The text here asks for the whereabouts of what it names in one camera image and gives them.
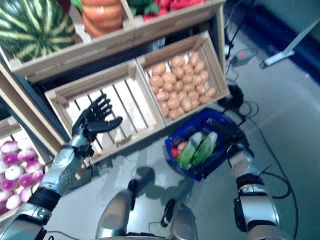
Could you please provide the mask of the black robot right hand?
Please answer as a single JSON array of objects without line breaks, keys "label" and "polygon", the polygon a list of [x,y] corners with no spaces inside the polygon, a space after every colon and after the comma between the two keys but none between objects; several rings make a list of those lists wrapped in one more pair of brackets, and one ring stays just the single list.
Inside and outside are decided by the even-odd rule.
[{"label": "black robot right hand", "polygon": [[249,147],[245,133],[232,120],[210,117],[206,123],[213,128],[226,146],[240,144],[247,148]]}]

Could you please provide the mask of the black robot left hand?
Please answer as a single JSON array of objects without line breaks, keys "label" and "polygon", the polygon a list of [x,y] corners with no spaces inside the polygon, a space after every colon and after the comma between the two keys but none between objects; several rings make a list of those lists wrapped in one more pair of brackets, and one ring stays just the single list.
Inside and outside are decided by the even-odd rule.
[{"label": "black robot left hand", "polygon": [[94,142],[98,134],[107,133],[116,129],[123,121],[121,116],[112,120],[106,117],[113,113],[111,100],[104,93],[82,111],[72,126],[71,136],[84,136],[89,142]]}]

